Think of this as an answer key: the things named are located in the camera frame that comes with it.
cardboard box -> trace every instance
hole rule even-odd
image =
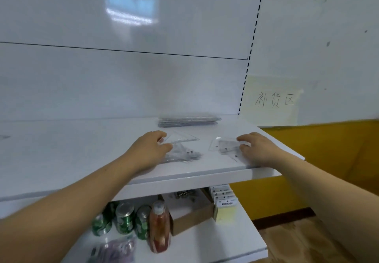
[[[176,198],[175,193],[162,194],[170,213],[170,227],[173,236],[213,216],[214,203],[203,189],[195,189],[196,196]]]

